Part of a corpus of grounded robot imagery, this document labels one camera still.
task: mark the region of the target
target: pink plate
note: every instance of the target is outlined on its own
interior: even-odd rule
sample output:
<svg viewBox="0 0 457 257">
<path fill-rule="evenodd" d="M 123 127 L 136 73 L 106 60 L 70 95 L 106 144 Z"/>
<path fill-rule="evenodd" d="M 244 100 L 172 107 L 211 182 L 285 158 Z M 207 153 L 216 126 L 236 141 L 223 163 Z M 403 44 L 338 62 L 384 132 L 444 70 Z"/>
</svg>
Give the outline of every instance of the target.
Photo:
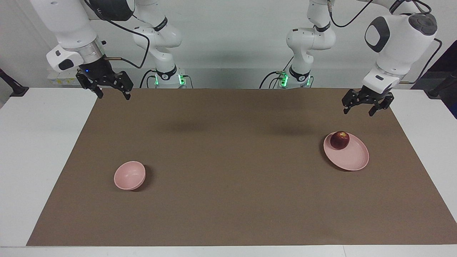
<svg viewBox="0 0 457 257">
<path fill-rule="evenodd" d="M 123 190 L 134 190 L 146 178 L 146 170 L 140 162 L 129 161 L 122 164 L 114 173 L 114 184 Z"/>
<path fill-rule="evenodd" d="M 348 133 L 348 146 L 337 150 L 330 145 L 330 138 L 334 133 L 336 132 L 330 133 L 324 140 L 324 151 L 330 161 L 347 171 L 358 171 L 365 168 L 370 160 L 365 144 L 356 136 Z"/>
</svg>

